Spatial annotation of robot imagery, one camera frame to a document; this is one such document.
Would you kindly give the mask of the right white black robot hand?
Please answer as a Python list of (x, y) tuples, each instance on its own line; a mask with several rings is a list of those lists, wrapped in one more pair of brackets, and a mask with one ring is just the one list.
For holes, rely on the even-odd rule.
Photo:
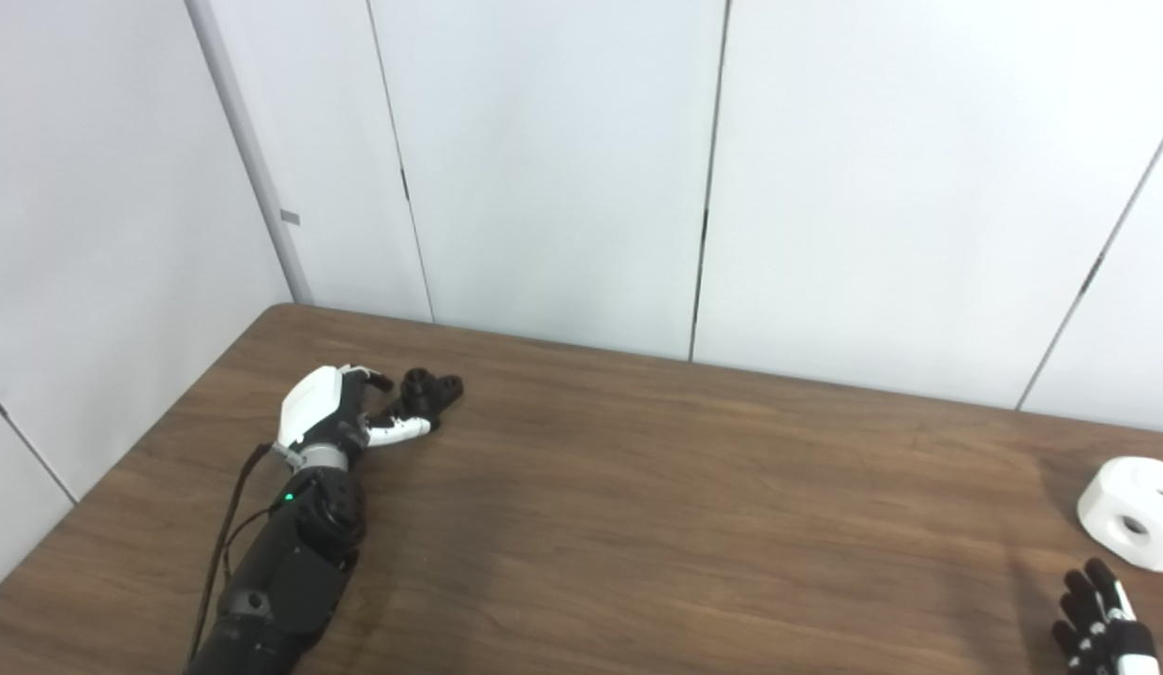
[(1151, 628), (1139, 620), (1129, 595), (1099, 557), (1064, 576), (1058, 599), (1064, 618), (1051, 633), (1064, 655), (1068, 674), (1160, 674)]

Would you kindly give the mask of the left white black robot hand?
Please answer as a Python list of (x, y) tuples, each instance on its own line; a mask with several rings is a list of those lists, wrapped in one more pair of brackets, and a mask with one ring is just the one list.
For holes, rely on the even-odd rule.
[(395, 400), (370, 413), (365, 408), (368, 388), (387, 395), (395, 382), (370, 367), (315, 368), (281, 402), (273, 450), (293, 472), (348, 472), (368, 449), (437, 429), (444, 411), (464, 392), (456, 376), (441, 379), (416, 367), (405, 374)]

